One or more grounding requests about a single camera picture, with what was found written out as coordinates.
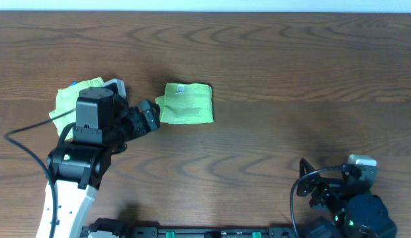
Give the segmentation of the green microfiber cloth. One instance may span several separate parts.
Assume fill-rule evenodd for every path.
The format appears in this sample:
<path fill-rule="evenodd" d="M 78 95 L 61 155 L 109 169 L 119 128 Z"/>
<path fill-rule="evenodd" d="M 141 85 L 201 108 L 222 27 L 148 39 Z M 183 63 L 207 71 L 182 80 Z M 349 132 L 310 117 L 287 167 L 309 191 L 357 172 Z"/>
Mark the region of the green microfiber cloth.
<path fill-rule="evenodd" d="M 155 99 L 160 122 L 167 124 L 206 124 L 214 122 L 212 88 L 192 83 L 167 83 L 164 95 Z"/>

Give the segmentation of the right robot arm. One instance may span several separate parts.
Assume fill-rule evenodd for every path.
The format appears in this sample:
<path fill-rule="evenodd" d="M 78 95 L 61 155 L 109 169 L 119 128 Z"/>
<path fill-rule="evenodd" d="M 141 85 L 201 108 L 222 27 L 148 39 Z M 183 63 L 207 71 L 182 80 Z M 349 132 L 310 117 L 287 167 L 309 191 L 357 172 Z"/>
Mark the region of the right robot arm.
<path fill-rule="evenodd" d="M 315 169 L 306 159 L 290 192 L 290 213 L 296 237 L 395 238 L 398 228 L 380 196 L 371 193 L 377 161 L 351 154 L 335 167 Z M 295 221 L 294 196 L 311 195 L 311 208 L 326 209 L 331 219 L 320 217 L 306 225 Z"/>

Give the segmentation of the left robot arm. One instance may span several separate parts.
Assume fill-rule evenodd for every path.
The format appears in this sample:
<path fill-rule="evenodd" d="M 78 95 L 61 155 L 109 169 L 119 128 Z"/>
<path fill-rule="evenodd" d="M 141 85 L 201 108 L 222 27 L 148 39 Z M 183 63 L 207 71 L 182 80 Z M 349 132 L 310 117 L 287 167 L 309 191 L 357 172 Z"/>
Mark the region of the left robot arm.
<path fill-rule="evenodd" d="M 160 126 L 158 105 L 143 100 L 130 107 L 108 87 L 81 90 L 75 114 L 48 155 L 52 181 L 37 237 L 79 237 L 111 157 Z"/>

